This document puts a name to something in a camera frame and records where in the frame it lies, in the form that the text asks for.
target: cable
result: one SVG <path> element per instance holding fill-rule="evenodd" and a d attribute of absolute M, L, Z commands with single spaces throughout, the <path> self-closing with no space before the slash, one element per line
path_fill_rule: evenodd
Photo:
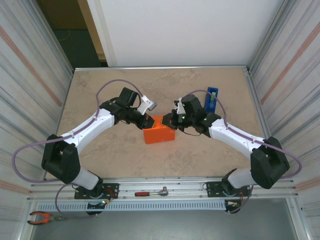
<path fill-rule="evenodd" d="M 69 214 L 65 214 L 64 212 L 62 212 L 60 210 L 60 208 L 58 207 L 58 196 L 59 196 L 59 193 L 62 191 L 62 189 L 64 189 L 66 186 L 69 186 L 69 185 L 75 185 L 75 186 L 79 186 L 77 184 L 74 184 L 74 183 L 68 183 L 68 184 L 65 184 L 63 185 L 59 190 L 58 192 L 56 193 L 55 195 L 55 199 L 54 199 L 54 205 L 55 205 L 55 208 L 56 210 L 62 215 L 64 216 L 65 218 L 67 219 L 89 219 L 89 218 L 92 218 L 92 217 L 95 217 L 96 215 L 89 215 L 89 216 L 71 216 Z"/>
<path fill-rule="evenodd" d="M 254 189 L 254 186 L 252 185 L 252 187 L 251 187 L 251 189 L 250 189 L 250 192 L 249 192 L 249 195 L 248 195 L 248 197 L 246 198 L 246 200 L 244 200 L 244 202 L 241 204 L 241 206 L 237 207 L 235 210 L 229 211 L 230 214 L 237 213 L 241 208 L 243 208 L 243 207 L 247 204 L 249 198 L 250 198 L 251 195 L 252 195 L 253 189 Z"/>
<path fill-rule="evenodd" d="M 114 191 L 112 191 L 111 189 L 106 188 L 106 189 L 104 189 L 103 191 L 104 191 L 104 192 L 105 192 L 105 191 L 110 192 L 111 198 L 114 198 L 114 197 L 115 197 Z"/>
<path fill-rule="evenodd" d="M 191 134 L 191 133 L 187 133 L 187 132 L 185 132 L 185 131 L 183 131 L 183 133 L 184 133 L 184 134 L 187 134 L 187 135 L 190 135 L 190 136 L 195 136 L 195 137 L 198 137 L 198 136 L 201 135 L 201 133 L 199 133 L 198 135 L 194 135 L 194 134 Z"/>
<path fill-rule="evenodd" d="M 270 144 L 268 144 L 268 143 L 265 143 L 265 142 L 263 142 L 263 141 L 255 140 L 255 139 L 253 139 L 253 138 L 251 138 L 251 137 L 248 137 L 248 136 L 246 136 L 246 135 L 243 135 L 242 133 L 234 130 L 234 129 L 231 128 L 231 127 L 229 127 L 229 126 L 228 126 L 228 122 L 227 122 L 227 112 L 226 112 L 224 106 L 222 105 L 221 101 L 220 101 L 215 95 L 213 95 L 211 92 L 206 91 L 206 90 L 199 89 L 199 90 L 194 90 L 194 91 L 192 91 L 192 92 L 189 92 L 189 93 L 188 93 L 187 95 L 185 95 L 185 96 L 188 96 L 188 95 L 191 95 L 191 94 L 197 93 L 197 92 L 207 93 L 207 94 L 213 96 L 213 97 L 216 99 L 216 101 L 219 103 L 219 105 L 220 105 L 220 107 L 222 108 L 222 111 L 223 111 L 223 115 L 224 115 L 224 116 L 223 116 L 224 125 L 225 125 L 225 126 L 227 127 L 227 129 L 229 129 L 231 132 L 233 132 L 233 133 L 237 134 L 238 136 L 243 137 L 244 139 L 247 139 L 247 140 L 249 140 L 249 141 L 251 141 L 251 142 L 253 142 L 253 143 L 257 143 L 257 144 L 263 145 L 263 146 L 265 146 L 265 147 L 268 147 L 268 148 L 277 150 L 277 151 L 280 152 L 280 153 L 283 153 L 283 154 L 285 154 L 285 155 L 288 155 L 289 157 L 293 158 L 293 159 L 298 163 L 298 169 L 297 169 L 295 172 L 293 172 L 293 173 L 291 173 L 291 174 L 289 174 L 289 175 L 283 176 L 283 177 L 281 177 L 280 179 L 291 178 L 291 177 L 293 177 L 293 176 L 295 176 L 295 175 L 297 175 L 297 174 L 299 174 L 299 173 L 301 172 L 302 167 L 303 167 L 303 166 L 302 166 L 302 162 L 300 161 L 299 158 L 297 158 L 296 156 L 294 156 L 294 155 L 291 154 L 290 152 L 285 151 L 285 150 L 283 150 L 283 149 L 281 149 L 281 148 L 279 148 L 279 147 L 272 146 L 272 145 L 270 145 Z"/>
<path fill-rule="evenodd" d="M 67 40 L 68 38 L 70 38 L 70 36 L 71 36 L 71 31 L 70 29 L 68 29 L 68 36 L 62 39 L 58 39 L 58 41 L 61 42 L 61 41 Z"/>
<path fill-rule="evenodd" d="M 130 123 L 127 123 L 127 122 L 125 122 L 125 121 L 123 121 L 123 120 L 120 120 L 120 122 L 123 122 L 124 124 L 127 124 L 127 125 L 130 124 Z"/>
<path fill-rule="evenodd" d="M 244 200 L 244 194 L 242 193 L 241 190 L 239 190 L 239 195 L 240 195 L 240 201 L 241 201 L 241 204 L 242 204 L 242 201 Z"/>
<path fill-rule="evenodd" d="M 95 94 L 95 99 L 96 99 L 96 105 L 97 105 L 97 108 L 96 108 L 96 112 L 95 112 L 95 117 L 92 118 L 92 120 L 86 124 L 85 126 L 83 126 L 82 128 L 80 128 L 79 130 L 75 131 L 73 133 L 73 136 L 79 134 L 80 132 L 82 132 L 83 130 L 85 130 L 87 127 L 89 127 L 96 119 L 96 117 L 98 117 L 99 115 L 99 110 L 100 110 L 100 101 L 99 101 L 99 93 L 105 88 L 105 86 L 113 83 L 113 82 L 125 82 L 127 84 L 130 84 L 131 86 L 133 86 L 137 92 L 142 96 L 143 94 L 141 93 L 141 91 L 137 88 L 136 85 L 134 85 L 132 82 L 128 81 L 128 80 L 124 80 L 124 79 L 114 79 L 114 80 L 111 80 L 111 81 L 108 81 L 107 83 L 105 83 L 99 90 L 98 92 Z M 63 140 L 66 140 L 66 139 L 69 139 L 71 137 L 73 137 L 72 135 L 68 135 L 68 136 L 64 136 L 64 137 L 59 137 L 57 139 L 52 139 L 52 140 L 46 140 L 46 141 L 39 141 L 39 142 L 34 142 L 34 143 L 30 143 L 30 144 L 27 144 L 27 145 L 24 145 L 24 146 L 21 146 L 19 147 L 17 150 L 14 151 L 14 153 L 12 154 L 12 158 L 11 158 L 11 164 L 12 164 L 12 168 L 15 172 L 15 174 L 17 174 L 21 179 L 29 182 L 29 183 L 33 183 L 33 184 L 41 184 L 41 183 L 50 183 L 50 182 L 56 182 L 56 181 L 59 181 L 59 179 L 48 179 L 48 180 L 33 180 L 33 179 L 30 179 L 30 178 L 27 178 L 25 176 L 23 176 L 17 166 L 16 166 L 16 157 L 17 157 L 17 154 L 23 150 L 23 149 L 26 149 L 26 148 L 30 148 L 30 147 L 34 147 L 34 146 L 38 146 L 38 145 L 42 145 L 42 144 L 51 144 L 51 143 L 56 143 L 56 142 L 60 142 L 60 141 L 63 141 Z"/>

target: floor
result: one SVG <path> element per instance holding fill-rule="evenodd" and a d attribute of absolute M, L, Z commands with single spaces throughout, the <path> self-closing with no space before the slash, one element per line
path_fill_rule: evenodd
<path fill-rule="evenodd" d="M 74 69 L 103 67 L 88 30 L 54 30 L 53 32 Z"/>
<path fill-rule="evenodd" d="M 36 226 L 32 240 L 297 240 L 285 199 L 251 199 L 225 211 L 103 212 Z"/>
<path fill-rule="evenodd" d="M 76 70 L 58 133 L 69 132 L 91 116 L 97 107 L 96 92 L 113 79 L 132 81 L 155 100 L 157 107 L 149 112 L 151 116 L 170 113 L 174 100 L 193 90 L 218 88 L 228 122 L 262 135 L 241 68 Z M 108 85 L 99 95 L 101 103 L 118 96 L 123 87 L 128 84 Z M 205 94 L 196 95 L 203 103 Z M 218 105 L 216 113 L 223 116 Z M 186 132 L 195 134 L 191 128 Z M 82 167 L 102 178 L 224 176 L 234 168 L 250 166 L 249 159 L 219 140 L 176 131 L 174 141 L 145 144 L 143 131 L 122 122 L 90 142 L 79 158 Z"/>

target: blue container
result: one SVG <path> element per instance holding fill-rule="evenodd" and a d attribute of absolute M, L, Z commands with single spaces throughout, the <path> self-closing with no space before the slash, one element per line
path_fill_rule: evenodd
<path fill-rule="evenodd" d="M 208 92 L 212 93 L 218 97 L 218 88 L 208 87 Z M 210 94 L 205 95 L 204 110 L 206 113 L 215 113 L 216 111 L 217 100 Z"/>

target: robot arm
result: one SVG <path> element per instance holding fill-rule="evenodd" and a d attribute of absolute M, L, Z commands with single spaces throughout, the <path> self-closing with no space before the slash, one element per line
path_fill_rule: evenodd
<path fill-rule="evenodd" d="M 226 126 L 219 115 L 206 113 L 199 99 L 193 94 L 179 98 L 174 103 L 176 108 L 162 119 L 164 125 L 182 132 L 187 127 L 193 127 L 198 133 L 223 141 L 250 159 L 251 168 L 233 169 L 222 178 L 222 186 L 227 193 L 248 185 L 260 185 L 270 189 L 290 168 L 283 153 L 247 140 L 243 136 L 281 148 L 279 141 L 274 137 L 263 139 L 230 124 Z"/>
<path fill-rule="evenodd" d="M 80 166 L 79 154 L 100 133 L 118 124 L 119 121 L 135 124 L 139 129 L 152 128 L 155 121 L 146 114 L 146 110 L 151 111 L 157 105 L 144 95 L 139 107 L 134 108 L 132 106 L 137 96 L 137 92 L 124 87 L 119 97 L 100 105 L 97 116 L 94 113 L 79 126 L 61 135 L 61 137 L 70 135 L 73 137 L 63 141 L 47 143 L 44 147 L 42 168 L 65 184 L 77 184 L 95 192 L 92 196 L 99 196 L 102 190 L 102 180 Z M 90 126 L 74 135 L 77 130 L 86 126 L 93 119 L 94 121 Z M 59 137 L 53 134 L 47 140 L 57 138 Z"/>

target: orange-handled pliers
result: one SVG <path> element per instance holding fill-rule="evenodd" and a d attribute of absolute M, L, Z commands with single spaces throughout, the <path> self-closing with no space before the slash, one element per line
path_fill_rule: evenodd
<path fill-rule="evenodd" d="M 47 224 L 50 223 L 51 221 L 59 221 L 59 220 L 65 220 L 65 217 L 62 216 L 52 216 L 51 213 L 49 212 L 44 212 L 44 211 L 34 211 L 32 213 L 29 214 L 30 216 L 33 215 L 41 215 L 43 217 L 45 217 L 45 219 L 41 220 L 41 221 L 27 221 L 28 224 L 31 225 L 42 225 L 42 224 Z"/>

